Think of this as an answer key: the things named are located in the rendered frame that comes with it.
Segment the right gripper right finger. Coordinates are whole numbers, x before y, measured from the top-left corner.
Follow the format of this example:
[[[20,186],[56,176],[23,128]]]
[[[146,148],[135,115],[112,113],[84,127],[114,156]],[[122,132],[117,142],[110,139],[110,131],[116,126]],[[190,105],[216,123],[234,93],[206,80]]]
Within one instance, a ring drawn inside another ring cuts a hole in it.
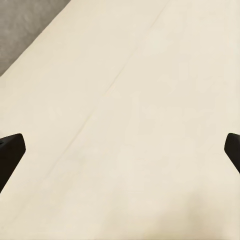
[[[225,141],[224,150],[240,173],[240,135],[229,133]]]

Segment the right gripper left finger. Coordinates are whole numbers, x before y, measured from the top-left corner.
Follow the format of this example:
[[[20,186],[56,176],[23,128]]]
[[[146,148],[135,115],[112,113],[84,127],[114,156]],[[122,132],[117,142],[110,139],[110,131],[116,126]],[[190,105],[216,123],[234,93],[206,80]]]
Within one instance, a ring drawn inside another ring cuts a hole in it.
[[[0,192],[26,152],[21,133],[0,138]]]

